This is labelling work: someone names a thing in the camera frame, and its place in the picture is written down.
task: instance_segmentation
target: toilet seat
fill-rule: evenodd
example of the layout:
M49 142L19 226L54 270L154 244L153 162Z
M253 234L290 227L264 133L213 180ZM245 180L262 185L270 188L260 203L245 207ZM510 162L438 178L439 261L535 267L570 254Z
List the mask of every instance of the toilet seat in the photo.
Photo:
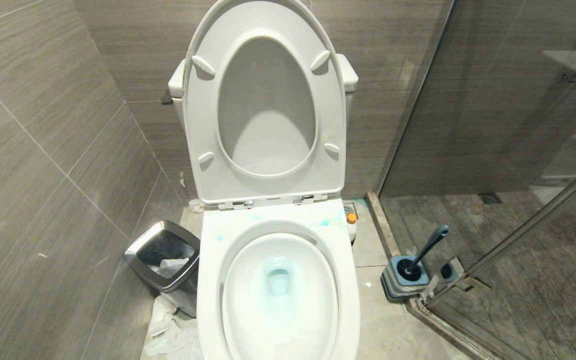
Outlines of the toilet seat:
M338 194L345 182L341 67L297 0L220 0L186 55L183 122L199 199L292 203Z
M228 269L222 318L235 360L330 358L338 303L327 260L295 234L250 241Z

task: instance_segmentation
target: floor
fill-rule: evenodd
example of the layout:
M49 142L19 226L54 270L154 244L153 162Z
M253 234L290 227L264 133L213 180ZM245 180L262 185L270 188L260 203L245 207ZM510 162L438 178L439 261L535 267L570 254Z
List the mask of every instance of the floor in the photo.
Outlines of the floor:
M424 261L437 271L453 256L470 267L552 198L534 189L498 196L502 203L462 194L401 196L381 204L403 252L423 246L439 224L450 226ZM455 289L434 312L503 358L576 360L576 203L475 275L491 289Z
M354 200L353 202L357 210L358 221L357 236L352 250L361 302L361 335L357 360L470 359L408 313L404 305L386 301L380 276L386 266L387 258L366 201ZM183 211L181 225L199 237L202 215L195 214L186 208ZM180 326L186 328L197 326L196 319L185 319L179 322ZM166 360L166 357L163 355L149 357L142 352L141 359Z

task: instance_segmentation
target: white toilet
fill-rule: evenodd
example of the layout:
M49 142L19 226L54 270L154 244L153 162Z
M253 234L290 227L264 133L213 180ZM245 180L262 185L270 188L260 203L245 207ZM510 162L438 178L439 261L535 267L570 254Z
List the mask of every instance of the white toilet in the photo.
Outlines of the white toilet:
M339 193L357 75L297 0L220 0L169 82L203 215L205 360L354 360Z

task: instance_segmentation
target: tiled floor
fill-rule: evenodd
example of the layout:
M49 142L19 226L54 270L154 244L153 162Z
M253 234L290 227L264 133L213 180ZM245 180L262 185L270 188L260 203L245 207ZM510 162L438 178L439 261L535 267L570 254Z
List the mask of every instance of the tiled floor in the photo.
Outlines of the tiled floor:
M361 302L361 335L357 360L466 360L457 348L409 314L404 305L386 301L380 276L387 258L366 201L355 200L359 221L352 247ZM183 211L181 225L201 235L202 215ZM180 326L197 326L195 319L179 321ZM142 353L142 360L164 360Z

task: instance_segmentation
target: stainless steel trash can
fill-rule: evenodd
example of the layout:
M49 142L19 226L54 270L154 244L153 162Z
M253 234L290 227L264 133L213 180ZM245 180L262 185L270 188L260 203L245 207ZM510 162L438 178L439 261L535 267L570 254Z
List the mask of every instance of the stainless steel trash can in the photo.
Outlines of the stainless steel trash can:
M148 286L197 317L199 239L190 231L159 221L130 245L123 259Z

